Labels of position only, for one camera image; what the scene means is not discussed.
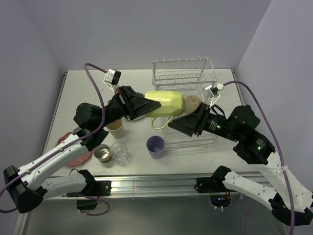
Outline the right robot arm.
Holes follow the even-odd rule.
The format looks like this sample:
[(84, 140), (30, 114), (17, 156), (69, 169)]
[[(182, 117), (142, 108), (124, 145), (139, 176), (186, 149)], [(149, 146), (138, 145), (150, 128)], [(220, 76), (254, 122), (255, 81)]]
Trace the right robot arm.
[(188, 136), (199, 136), (206, 131), (236, 142), (233, 151), (271, 184), (264, 186), (220, 166), (211, 177), (197, 178), (194, 187), (197, 192), (237, 191), (263, 204), (285, 225), (309, 225), (313, 219), (310, 211), (313, 193), (283, 168), (273, 144), (255, 130), (259, 123), (249, 105), (235, 107), (226, 118), (201, 103), (194, 112), (171, 121), (168, 126)]

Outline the floral ceramic bowl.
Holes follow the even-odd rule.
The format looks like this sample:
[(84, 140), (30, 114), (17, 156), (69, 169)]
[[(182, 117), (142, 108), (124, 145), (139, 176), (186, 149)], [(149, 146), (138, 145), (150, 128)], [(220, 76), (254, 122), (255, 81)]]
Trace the floral ceramic bowl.
[(201, 100), (198, 96), (191, 95), (184, 99), (184, 112), (190, 114), (194, 112), (200, 105)]

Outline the clear glass tumbler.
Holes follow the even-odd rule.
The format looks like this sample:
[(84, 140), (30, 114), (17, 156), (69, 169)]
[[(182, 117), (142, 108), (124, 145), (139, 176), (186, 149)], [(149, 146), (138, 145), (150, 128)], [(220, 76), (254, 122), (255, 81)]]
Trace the clear glass tumbler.
[(128, 148), (123, 142), (115, 142), (110, 147), (112, 157), (120, 166), (125, 166), (128, 159)]

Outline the metal tin cup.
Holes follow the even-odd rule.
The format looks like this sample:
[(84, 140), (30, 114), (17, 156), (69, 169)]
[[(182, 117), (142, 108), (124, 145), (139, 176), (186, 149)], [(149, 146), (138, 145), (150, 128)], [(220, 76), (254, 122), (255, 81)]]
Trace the metal tin cup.
[(110, 149), (105, 144), (101, 144), (101, 145), (97, 146), (93, 150), (93, 154), (94, 154), (95, 158), (102, 163), (107, 163), (112, 159), (112, 154), (110, 152)]

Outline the purple plastic cup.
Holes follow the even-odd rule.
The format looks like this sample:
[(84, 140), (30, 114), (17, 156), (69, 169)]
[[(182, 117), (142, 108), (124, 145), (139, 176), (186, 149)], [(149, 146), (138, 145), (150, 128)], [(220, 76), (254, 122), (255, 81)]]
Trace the purple plastic cup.
[(153, 159), (159, 159), (164, 155), (165, 141), (160, 136), (151, 136), (146, 141), (146, 147)]

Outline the yellow-green faceted mug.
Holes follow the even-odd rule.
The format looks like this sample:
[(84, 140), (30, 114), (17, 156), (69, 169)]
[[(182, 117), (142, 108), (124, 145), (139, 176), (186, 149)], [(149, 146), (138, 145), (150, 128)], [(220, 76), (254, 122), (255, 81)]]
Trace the yellow-green faceted mug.
[[(176, 91), (147, 91), (146, 99), (157, 101), (160, 107), (148, 113), (146, 117), (151, 118), (151, 127), (155, 130), (164, 129), (174, 117), (184, 112), (184, 96)], [(170, 119), (162, 127), (155, 127), (154, 121), (160, 117), (170, 117)]]

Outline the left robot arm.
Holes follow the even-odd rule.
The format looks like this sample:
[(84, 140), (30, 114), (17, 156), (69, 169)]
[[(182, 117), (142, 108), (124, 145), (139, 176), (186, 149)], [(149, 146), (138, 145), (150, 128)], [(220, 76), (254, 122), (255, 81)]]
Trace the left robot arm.
[(107, 105), (81, 103), (74, 121), (78, 127), (55, 148), (33, 162), (7, 167), (4, 172), (5, 190), (19, 213), (27, 213), (44, 200), (62, 194), (91, 195), (96, 191), (96, 180), (88, 170), (52, 178), (51, 175), (76, 158), (91, 152), (108, 135), (107, 125), (126, 117), (130, 120), (144, 116), (161, 107), (161, 103), (145, 98), (130, 86), (117, 88)]

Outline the aluminium table edge rail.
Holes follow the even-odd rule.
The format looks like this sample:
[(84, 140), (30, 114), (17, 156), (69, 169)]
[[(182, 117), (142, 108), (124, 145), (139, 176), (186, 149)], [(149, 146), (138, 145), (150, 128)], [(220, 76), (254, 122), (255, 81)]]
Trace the aluminium table edge rail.
[(141, 176), (95, 176), (91, 196), (109, 198), (166, 197), (199, 195), (194, 190), (197, 178), (206, 174), (172, 174)]

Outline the beige plastic cup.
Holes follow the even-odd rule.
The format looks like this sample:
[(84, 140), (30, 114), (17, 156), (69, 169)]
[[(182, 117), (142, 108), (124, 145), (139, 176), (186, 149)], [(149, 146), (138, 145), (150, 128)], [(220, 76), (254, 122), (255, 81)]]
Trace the beige plastic cup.
[(124, 127), (122, 119), (110, 123), (109, 125), (107, 125), (107, 129), (115, 139), (121, 139), (124, 137)]

